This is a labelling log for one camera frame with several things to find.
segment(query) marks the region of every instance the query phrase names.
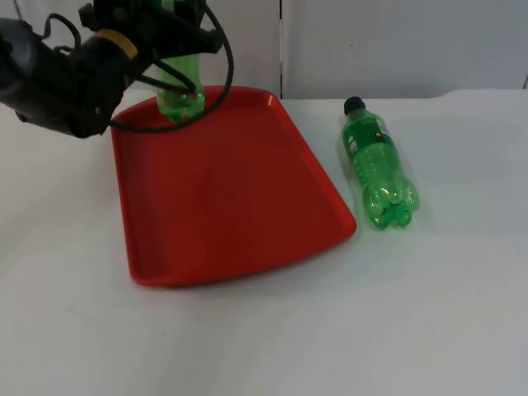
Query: white wall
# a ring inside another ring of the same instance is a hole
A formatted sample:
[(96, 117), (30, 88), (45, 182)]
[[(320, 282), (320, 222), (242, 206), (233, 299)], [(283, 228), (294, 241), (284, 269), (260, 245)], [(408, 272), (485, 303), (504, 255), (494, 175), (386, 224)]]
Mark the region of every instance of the white wall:
[(290, 98), (522, 87), (526, 0), (283, 0)]
[[(79, 28), (78, 9), (90, 0), (19, 0), (25, 18), (42, 31), (50, 12), (70, 18)], [(280, 25), (279, 0), (209, 0), (213, 12), (220, 19), (233, 46), (236, 60), (235, 84), (280, 91)], [(14, 17), (12, 0), (0, 0), (3, 17)], [(71, 43), (68, 31), (54, 23), (51, 45)], [(82, 29), (84, 38), (91, 32)], [(227, 62), (222, 51), (218, 55), (202, 55), (204, 84), (224, 84)]]

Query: red tray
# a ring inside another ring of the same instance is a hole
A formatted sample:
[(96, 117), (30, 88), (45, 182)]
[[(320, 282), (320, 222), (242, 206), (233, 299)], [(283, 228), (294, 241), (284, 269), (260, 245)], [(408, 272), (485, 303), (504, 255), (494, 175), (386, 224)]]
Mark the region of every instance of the red tray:
[[(221, 89), (206, 88), (208, 104)], [(118, 119), (167, 123), (154, 99)], [(277, 268), (356, 230), (269, 92), (234, 87), (216, 112), (185, 130), (112, 130), (112, 138), (130, 273), (141, 285), (198, 285)]]

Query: robotic arm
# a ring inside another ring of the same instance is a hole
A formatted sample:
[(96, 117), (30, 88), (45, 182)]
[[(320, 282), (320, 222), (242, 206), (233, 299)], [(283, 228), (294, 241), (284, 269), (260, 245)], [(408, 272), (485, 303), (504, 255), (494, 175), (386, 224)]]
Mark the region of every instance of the robotic arm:
[[(200, 28), (207, 14), (215, 30)], [(79, 10), (82, 25), (95, 34), (84, 43), (72, 22), (51, 14), (43, 35), (25, 21), (0, 18), (0, 102), (19, 119), (78, 138), (102, 134), (108, 125), (135, 132), (166, 132), (196, 122), (227, 96), (233, 81), (233, 54), (222, 26), (204, 0), (174, 2), (174, 12), (153, 0), (94, 0)], [(51, 22), (60, 21), (73, 34), (75, 46), (51, 49), (44, 40)], [(194, 84), (161, 59), (217, 53), (225, 46), (229, 75), (224, 94), (204, 113), (181, 125), (141, 129), (112, 121), (124, 91), (134, 81), (180, 93)], [(184, 83), (176, 87), (143, 76), (152, 64)]]

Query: bottle cap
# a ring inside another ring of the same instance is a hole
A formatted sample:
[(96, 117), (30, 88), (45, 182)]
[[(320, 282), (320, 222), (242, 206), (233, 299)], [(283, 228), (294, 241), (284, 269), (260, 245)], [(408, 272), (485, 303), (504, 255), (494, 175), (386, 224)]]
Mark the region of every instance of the bottle cap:
[(345, 102), (345, 114), (348, 116), (354, 110), (365, 109), (365, 103), (360, 97), (349, 97)]

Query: green plastic bottle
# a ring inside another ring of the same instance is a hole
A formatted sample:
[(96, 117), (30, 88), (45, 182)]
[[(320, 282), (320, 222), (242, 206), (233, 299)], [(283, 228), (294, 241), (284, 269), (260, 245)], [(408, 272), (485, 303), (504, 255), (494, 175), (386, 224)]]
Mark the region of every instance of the green plastic bottle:
[(359, 97), (346, 101), (345, 114), (343, 143), (363, 188), (367, 217), (379, 229), (409, 225), (419, 206), (418, 193), (403, 173), (383, 119), (367, 111)]
[[(173, 10), (174, 0), (154, 0), (156, 5), (167, 10)], [(192, 117), (204, 110), (205, 93), (200, 81), (200, 56), (187, 55), (177, 58), (164, 59), (163, 62), (185, 74), (195, 85), (196, 94), (182, 95), (165, 89), (158, 90), (159, 111), (174, 122), (181, 122), (186, 117)], [(176, 86), (184, 84), (167, 72), (159, 70), (159, 78), (165, 83)]]

